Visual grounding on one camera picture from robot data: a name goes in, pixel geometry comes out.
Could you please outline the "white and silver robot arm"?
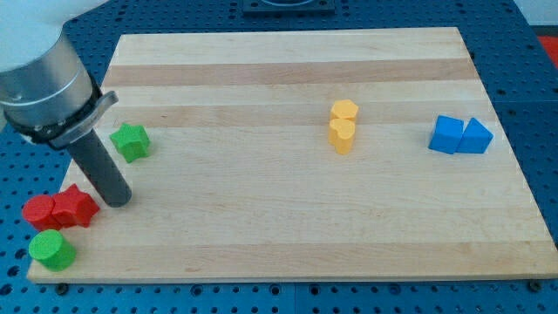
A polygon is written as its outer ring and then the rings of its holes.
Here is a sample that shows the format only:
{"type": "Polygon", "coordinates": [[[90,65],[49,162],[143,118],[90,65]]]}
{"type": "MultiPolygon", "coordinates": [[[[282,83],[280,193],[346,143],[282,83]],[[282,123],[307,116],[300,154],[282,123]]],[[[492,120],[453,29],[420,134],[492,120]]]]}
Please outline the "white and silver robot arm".
{"type": "Polygon", "coordinates": [[[34,143],[64,148],[89,134],[118,97],[102,93],[64,24],[104,0],[1,0],[1,107],[34,143]]]}

